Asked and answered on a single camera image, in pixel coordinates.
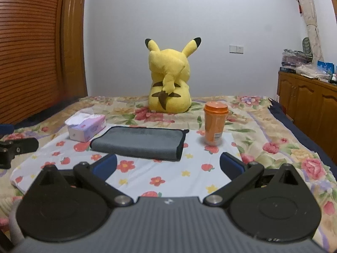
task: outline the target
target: tissue box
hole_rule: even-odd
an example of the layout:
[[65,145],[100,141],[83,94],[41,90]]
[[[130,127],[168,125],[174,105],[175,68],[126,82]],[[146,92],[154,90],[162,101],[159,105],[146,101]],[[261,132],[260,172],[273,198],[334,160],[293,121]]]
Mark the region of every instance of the tissue box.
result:
[[86,119],[79,125],[69,125],[69,137],[71,140],[85,143],[105,128],[106,125],[105,115],[96,115],[95,118]]

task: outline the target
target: yellow stuffed animal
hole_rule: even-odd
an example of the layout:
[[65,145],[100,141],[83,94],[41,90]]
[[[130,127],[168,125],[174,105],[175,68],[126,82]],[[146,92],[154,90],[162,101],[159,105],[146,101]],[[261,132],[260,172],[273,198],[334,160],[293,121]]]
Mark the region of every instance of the yellow stuffed animal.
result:
[[149,67],[152,86],[149,95],[149,109],[163,113],[183,113],[191,106],[187,81],[190,66],[187,57],[197,50],[201,38],[190,41],[182,52],[160,50],[155,41],[146,39],[150,51]]

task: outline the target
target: light switch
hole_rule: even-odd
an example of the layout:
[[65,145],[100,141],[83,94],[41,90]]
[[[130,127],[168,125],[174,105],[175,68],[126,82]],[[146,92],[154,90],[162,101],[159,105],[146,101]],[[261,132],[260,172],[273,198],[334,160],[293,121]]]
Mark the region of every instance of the light switch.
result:
[[237,46],[236,53],[243,54],[243,46]]
[[237,46],[236,45],[230,45],[230,53],[236,53]]

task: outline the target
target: orange cup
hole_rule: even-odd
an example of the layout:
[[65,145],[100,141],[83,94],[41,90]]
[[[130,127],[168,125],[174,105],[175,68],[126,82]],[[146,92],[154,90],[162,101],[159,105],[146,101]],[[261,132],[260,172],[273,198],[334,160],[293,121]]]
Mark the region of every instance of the orange cup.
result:
[[222,102],[207,102],[205,111],[205,142],[208,145],[221,144],[221,136],[228,115],[228,106]]

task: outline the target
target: barcode sticker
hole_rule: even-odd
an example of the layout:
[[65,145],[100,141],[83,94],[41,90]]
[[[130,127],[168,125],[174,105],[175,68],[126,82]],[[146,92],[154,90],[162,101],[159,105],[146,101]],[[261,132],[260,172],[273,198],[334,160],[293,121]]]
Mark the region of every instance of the barcode sticker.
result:
[[222,136],[222,132],[221,133],[215,133],[214,134],[214,140],[216,141],[216,140],[220,139],[221,136]]

